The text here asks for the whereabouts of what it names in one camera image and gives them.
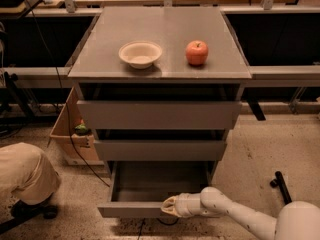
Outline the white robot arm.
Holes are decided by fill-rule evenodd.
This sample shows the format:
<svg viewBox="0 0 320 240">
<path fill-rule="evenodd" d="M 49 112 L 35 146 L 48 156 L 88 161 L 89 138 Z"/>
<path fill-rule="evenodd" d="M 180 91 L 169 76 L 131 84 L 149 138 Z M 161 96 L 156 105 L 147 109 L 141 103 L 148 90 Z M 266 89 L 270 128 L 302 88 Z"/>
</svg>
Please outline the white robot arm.
<svg viewBox="0 0 320 240">
<path fill-rule="evenodd" d="M 200 193 L 167 198 L 161 210 L 182 218 L 226 215 L 259 240 L 320 240 L 320 208 L 304 201 L 285 205 L 274 218 L 232 201 L 217 188 L 206 187 Z"/>
</svg>

